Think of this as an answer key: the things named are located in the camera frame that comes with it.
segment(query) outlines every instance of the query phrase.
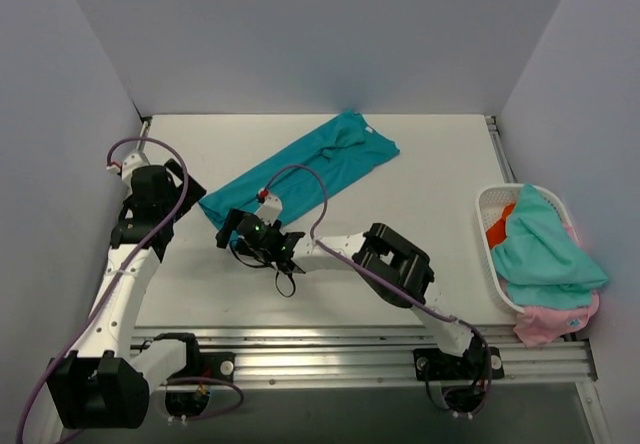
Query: orange cloth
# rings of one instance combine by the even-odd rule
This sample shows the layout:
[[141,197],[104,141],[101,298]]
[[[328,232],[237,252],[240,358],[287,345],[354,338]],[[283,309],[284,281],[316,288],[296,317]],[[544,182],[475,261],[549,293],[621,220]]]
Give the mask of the orange cloth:
[[507,217],[509,217],[515,207],[515,203],[509,204],[505,207],[502,211],[502,217],[498,222],[487,229],[487,242],[489,243],[489,249],[493,249],[507,238]]

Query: gray floor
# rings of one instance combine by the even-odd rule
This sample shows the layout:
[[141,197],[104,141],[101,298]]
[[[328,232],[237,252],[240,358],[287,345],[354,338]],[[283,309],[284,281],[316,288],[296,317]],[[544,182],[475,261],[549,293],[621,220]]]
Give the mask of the gray floor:
[[[433,409],[422,389],[255,391],[232,415],[167,425],[150,409],[137,430],[90,431],[101,443],[592,443],[573,385],[494,389],[469,422]],[[222,393],[219,401],[233,396]]]

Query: white table surface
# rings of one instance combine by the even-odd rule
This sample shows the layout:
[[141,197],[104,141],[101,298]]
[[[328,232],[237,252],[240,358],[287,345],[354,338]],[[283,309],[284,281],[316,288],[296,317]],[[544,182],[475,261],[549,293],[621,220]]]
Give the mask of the white table surface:
[[[174,146],[189,173],[213,192],[330,115],[155,116],[149,135]],[[480,115],[367,115],[396,142],[400,155],[331,198],[319,235],[345,235],[383,222],[422,247],[459,317],[479,325],[510,324],[487,293],[477,245],[478,191],[504,182]],[[153,162],[168,153],[153,145]],[[320,212],[289,229],[308,231]],[[152,327],[324,327],[417,325],[415,316],[382,301],[355,273],[297,277],[284,299],[274,273],[249,269],[215,246],[216,229],[199,206],[174,228],[165,260],[149,285],[137,325]]]

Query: white wall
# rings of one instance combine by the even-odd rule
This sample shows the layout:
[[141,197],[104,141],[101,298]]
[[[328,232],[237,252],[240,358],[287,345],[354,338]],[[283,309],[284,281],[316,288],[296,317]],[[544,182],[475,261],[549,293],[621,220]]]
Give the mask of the white wall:
[[140,121],[74,0],[0,0],[0,29],[0,442],[8,443],[35,380],[88,312],[121,196],[105,152]]
[[78,0],[143,114],[496,113],[559,0]]
[[501,118],[518,178],[564,198],[611,276],[597,386],[614,442],[638,442],[640,0],[562,0]]

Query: pink cloth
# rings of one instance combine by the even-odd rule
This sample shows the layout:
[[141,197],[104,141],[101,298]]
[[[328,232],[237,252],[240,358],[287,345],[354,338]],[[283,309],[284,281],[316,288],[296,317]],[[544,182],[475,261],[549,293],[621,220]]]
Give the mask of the pink cloth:
[[[573,241],[580,245],[571,226],[564,226]],[[506,292],[507,281],[500,278],[500,286]],[[598,310],[600,297],[593,291],[591,305],[570,311],[560,311],[547,307],[526,306],[524,314],[516,317],[513,331],[527,347],[547,344],[560,336],[583,329],[591,316]]]

